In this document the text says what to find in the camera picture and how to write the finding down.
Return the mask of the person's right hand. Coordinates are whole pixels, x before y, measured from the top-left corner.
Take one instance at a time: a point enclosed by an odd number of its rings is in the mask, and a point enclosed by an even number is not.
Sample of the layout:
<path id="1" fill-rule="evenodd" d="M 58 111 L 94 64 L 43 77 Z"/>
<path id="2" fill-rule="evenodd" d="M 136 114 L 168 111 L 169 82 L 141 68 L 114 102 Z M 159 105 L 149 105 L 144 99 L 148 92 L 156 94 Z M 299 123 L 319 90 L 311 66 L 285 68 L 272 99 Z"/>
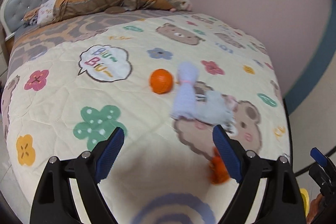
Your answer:
<path id="1" fill-rule="evenodd" d="M 322 210 L 324 200 L 325 197 L 321 193 L 318 194 L 318 196 L 312 200 L 312 202 L 310 203 L 310 209 L 308 215 L 306 217 L 307 224 L 311 224 L 317 217 L 319 212 Z"/>

